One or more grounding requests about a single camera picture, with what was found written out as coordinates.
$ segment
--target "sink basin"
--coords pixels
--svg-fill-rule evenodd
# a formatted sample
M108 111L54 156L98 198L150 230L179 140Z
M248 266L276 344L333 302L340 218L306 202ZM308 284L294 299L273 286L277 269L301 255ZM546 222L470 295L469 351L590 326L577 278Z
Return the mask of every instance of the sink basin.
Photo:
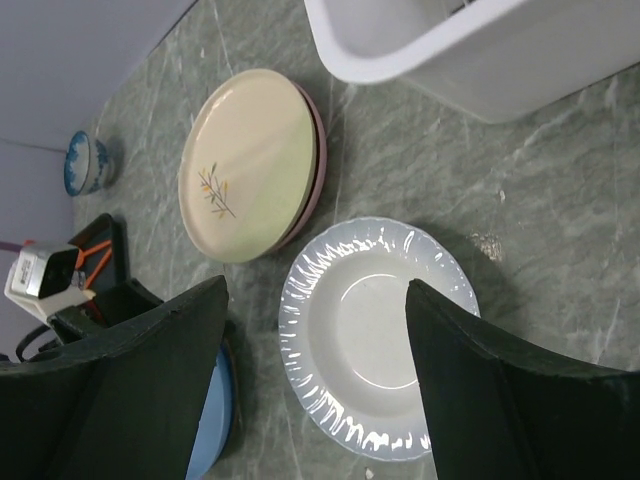
M640 61L637 0L305 0L337 78L401 77L489 123Z

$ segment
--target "cream plate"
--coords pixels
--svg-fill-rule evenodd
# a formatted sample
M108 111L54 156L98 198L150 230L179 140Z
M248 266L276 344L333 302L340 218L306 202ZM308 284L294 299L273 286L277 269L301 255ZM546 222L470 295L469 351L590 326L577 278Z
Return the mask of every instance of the cream plate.
M229 263L272 248L306 204L315 143L304 98L279 73L248 70L218 88L180 166L180 211L195 246Z

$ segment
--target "white bowl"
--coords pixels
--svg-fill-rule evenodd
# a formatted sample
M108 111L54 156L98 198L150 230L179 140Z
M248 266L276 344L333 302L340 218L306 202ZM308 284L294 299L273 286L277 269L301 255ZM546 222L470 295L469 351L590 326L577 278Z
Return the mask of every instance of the white bowl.
M431 449L405 317L414 278L478 315L451 254L386 218L350 220L316 237L282 291L280 347L300 403L327 435L377 460Z
M72 197L88 195L104 188L114 174L107 149L87 132L71 138L64 164L64 187Z

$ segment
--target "blue bowl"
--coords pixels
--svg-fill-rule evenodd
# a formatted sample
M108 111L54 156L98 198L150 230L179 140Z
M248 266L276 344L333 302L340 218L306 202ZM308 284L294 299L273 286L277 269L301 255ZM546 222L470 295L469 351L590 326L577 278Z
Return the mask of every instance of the blue bowl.
M96 192L111 181L114 170L105 146L87 132L76 132L64 163L67 193L75 197Z

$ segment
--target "marble countertop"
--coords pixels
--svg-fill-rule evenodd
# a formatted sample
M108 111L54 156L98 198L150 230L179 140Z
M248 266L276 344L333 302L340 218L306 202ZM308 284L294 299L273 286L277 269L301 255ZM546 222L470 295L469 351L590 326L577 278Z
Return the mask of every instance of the marble countertop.
M248 68L302 85L328 130L317 211L282 251L237 266L208 260L182 226L176 177L193 119ZM400 82L328 74L300 0L200 0L106 104L91 128L124 159L110 189L78 199L76 226L126 218L131 269L168 299L225 273L241 340L241 418L218 479L431 479L431 456L358 457L304 413L280 359L277 312L290 263L330 225L361 215L432 234L470 278L483 318L589 362L640 367L640 70L534 115L485 125Z

